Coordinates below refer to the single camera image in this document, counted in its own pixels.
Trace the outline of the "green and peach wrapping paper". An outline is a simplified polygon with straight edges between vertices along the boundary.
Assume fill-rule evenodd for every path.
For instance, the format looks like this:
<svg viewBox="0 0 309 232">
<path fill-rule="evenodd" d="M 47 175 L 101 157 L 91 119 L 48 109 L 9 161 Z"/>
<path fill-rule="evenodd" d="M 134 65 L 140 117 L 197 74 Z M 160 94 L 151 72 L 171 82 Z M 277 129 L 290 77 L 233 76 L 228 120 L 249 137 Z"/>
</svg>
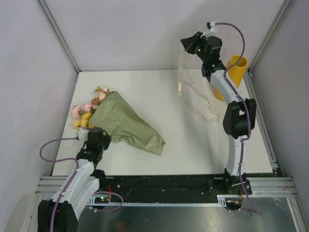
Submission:
<svg viewBox="0 0 309 232">
<path fill-rule="evenodd" d="M 163 137 L 116 91 L 109 94 L 89 120 L 90 125 L 104 129 L 114 142 L 128 144 L 161 155 L 166 144 Z"/>
</svg>

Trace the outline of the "artificial flower bouquet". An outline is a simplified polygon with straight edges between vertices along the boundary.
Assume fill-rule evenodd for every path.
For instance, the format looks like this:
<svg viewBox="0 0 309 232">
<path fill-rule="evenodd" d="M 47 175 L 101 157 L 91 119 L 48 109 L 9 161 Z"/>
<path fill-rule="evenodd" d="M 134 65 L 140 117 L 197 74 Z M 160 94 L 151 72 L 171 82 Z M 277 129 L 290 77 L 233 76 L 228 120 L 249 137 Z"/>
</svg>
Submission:
<svg viewBox="0 0 309 232">
<path fill-rule="evenodd" d="M 100 104 L 104 101 L 104 99 L 115 93 L 115 91 L 110 91 L 109 88 L 101 87 L 97 87 L 94 91 L 97 93 L 97 96 L 93 98 L 91 102 L 84 105 L 74 105 L 72 108 L 71 114 L 75 119 L 72 127 L 76 130 L 79 128 L 94 128 L 94 126 L 89 122 L 91 117 L 100 106 Z"/>
</svg>

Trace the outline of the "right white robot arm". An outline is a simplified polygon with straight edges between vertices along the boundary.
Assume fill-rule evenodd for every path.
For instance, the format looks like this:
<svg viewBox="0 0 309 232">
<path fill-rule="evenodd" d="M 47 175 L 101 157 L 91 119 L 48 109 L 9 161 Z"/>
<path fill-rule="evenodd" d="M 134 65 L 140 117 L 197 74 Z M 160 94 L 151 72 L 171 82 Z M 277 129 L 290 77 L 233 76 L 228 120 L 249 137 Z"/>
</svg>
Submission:
<svg viewBox="0 0 309 232">
<path fill-rule="evenodd" d="M 181 39 L 180 43 L 187 53 L 200 58 L 202 76 L 219 90 L 227 105 L 223 128 L 228 135 L 229 150 L 221 186 L 226 193 L 234 194 L 245 184 L 244 148 L 255 127 L 256 101 L 244 98 L 229 77 L 220 60 L 220 38 L 198 31 L 192 37 Z"/>
</svg>

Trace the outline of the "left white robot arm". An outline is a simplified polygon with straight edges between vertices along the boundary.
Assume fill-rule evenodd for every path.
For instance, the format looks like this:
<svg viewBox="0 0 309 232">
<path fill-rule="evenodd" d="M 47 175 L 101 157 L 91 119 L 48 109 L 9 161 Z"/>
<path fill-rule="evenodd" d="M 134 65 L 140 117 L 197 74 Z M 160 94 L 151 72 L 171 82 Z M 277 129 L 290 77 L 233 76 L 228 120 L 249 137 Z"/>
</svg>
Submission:
<svg viewBox="0 0 309 232">
<path fill-rule="evenodd" d="M 59 190 L 38 206 L 39 232 L 75 232 L 79 218 L 91 196 L 107 188 L 106 175 L 97 169 L 111 136 L 102 128 L 80 128 L 77 140 L 83 146 L 73 161 L 75 166 Z"/>
</svg>

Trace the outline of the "yellow cylindrical vase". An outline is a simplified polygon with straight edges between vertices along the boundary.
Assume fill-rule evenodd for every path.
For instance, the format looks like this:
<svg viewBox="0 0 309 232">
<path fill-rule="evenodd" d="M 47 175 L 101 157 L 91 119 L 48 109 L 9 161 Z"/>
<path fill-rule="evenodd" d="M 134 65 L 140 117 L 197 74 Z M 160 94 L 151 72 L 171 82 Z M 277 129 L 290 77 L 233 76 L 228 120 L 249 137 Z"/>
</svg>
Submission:
<svg viewBox="0 0 309 232">
<path fill-rule="evenodd" d="M 235 64 L 238 61 L 239 58 L 240 58 L 239 55 L 235 55 L 235 56 L 231 57 L 228 64 L 227 64 L 227 68 L 229 68 L 230 66 Z M 242 57 L 240 59 L 240 61 L 235 66 L 233 66 L 231 69 L 229 69 L 229 71 L 228 71 L 229 77 L 231 78 L 233 83 L 236 85 L 236 87 L 240 86 L 240 83 L 241 83 L 241 81 L 244 77 L 246 70 L 247 70 L 247 66 L 248 66 L 248 60 L 245 57 Z"/>
</svg>

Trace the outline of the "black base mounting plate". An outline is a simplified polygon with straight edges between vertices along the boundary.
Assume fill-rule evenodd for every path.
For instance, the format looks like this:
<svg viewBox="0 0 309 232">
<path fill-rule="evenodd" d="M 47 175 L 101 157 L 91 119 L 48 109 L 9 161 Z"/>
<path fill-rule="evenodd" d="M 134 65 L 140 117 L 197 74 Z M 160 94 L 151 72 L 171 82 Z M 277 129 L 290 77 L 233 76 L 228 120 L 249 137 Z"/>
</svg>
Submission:
<svg viewBox="0 0 309 232">
<path fill-rule="evenodd" d="M 252 194 L 246 178 L 225 174 L 106 176 L 106 189 L 116 193 L 112 202 L 215 203 L 215 195 Z"/>
</svg>

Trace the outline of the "aluminium frame rail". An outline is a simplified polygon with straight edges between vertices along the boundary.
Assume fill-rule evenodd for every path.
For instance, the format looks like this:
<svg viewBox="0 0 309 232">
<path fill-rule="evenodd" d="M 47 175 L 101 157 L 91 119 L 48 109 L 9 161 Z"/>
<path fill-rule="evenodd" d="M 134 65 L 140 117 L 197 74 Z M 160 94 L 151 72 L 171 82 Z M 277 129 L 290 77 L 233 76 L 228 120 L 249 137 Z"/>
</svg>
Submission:
<svg viewBox="0 0 309 232">
<path fill-rule="evenodd" d="M 255 84 L 253 82 L 253 76 L 251 73 L 246 72 L 244 75 L 244 82 L 251 98 L 254 98 L 257 103 L 257 121 L 262 134 L 262 138 L 266 147 L 267 155 L 270 161 L 273 172 L 277 172 L 280 169 L 277 154 L 274 148 L 274 144 L 270 137 L 270 133 L 267 127 L 266 118 L 262 109 L 261 102 L 259 100 Z"/>
</svg>

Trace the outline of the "right aluminium corner post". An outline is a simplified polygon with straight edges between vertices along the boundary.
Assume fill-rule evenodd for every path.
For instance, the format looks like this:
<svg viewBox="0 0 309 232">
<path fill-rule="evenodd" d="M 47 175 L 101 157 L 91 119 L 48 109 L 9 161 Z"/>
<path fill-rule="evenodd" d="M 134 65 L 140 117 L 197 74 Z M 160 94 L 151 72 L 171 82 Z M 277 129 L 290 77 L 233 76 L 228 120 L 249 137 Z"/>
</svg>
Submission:
<svg viewBox="0 0 309 232">
<path fill-rule="evenodd" d="M 272 21 L 261 45 L 258 48 L 257 53 L 255 54 L 250 66 L 248 67 L 248 73 L 252 73 L 254 69 L 257 67 L 259 61 L 264 55 L 267 47 L 270 45 L 272 39 L 275 36 L 275 33 L 279 29 L 280 25 L 283 23 L 286 15 L 288 14 L 290 8 L 292 7 L 294 0 L 284 0 L 282 5 L 280 6 L 274 20 Z"/>
</svg>

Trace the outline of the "aluminium corner post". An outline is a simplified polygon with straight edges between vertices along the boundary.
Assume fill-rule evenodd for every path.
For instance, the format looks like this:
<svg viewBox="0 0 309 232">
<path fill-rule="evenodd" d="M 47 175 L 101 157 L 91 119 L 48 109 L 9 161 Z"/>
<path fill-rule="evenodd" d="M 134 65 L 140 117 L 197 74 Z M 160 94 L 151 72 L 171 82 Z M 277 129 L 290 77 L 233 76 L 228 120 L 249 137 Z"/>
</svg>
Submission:
<svg viewBox="0 0 309 232">
<path fill-rule="evenodd" d="M 290 8 L 292 7 L 294 0 L 284 0 L 282 5 L 280 6 L 274 20 L 272 21 L 261 45 L 258 48 L 257 53 L 255 54 L 250 66 L 248 67 L 248 73 L 252 73 L 254 69 L 257 67 L 259 61 L 264 55 L 267 47 L 270 45 L 272 39 L 275 36 L 275 33 L 279 29 L 280 25 L 283 23 L 286 15 L 288 14 Z"/>
<path fill-rule="evenodd" d="M 57 22 L 55 21 L 51 10 L 48 7 L 48 4 L 45 0 L 36 0 L 37 5 L 39 6 L 43 16 L 45 17 L 48 25 L 50 26 L 56 40 L 58 41 L 61 49 L 63 50 L 65 56 L 67 57 L 69 63 L 73 67 L 74 71 L 78 74 L 81 70 L 72 54 Z"/>
</svg>

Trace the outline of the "left aluminium corner post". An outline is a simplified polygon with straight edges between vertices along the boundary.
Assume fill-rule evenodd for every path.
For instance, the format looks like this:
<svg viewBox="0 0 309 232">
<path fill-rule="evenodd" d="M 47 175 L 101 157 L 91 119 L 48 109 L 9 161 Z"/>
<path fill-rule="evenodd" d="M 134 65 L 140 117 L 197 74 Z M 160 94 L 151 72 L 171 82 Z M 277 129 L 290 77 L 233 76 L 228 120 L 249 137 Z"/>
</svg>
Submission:
<svg viewBox="0 0 309 232">
<path fill-rule="evenodd" d="M 45 17 L 48 25 L 50 26 L 56 40 L 58 41 L 61 49 L 63 50 L 65 56 L 67 57 L 69 63 L 73 67 L 74 71 L 78 74 L 81 70 L 72 54 L 57 22 L 55 21 L 51 10 L 48 7 L 48 4 L 45 0 L 36 0 L 37 5 L 39 6 L 43 16 Z"/>
</svg>

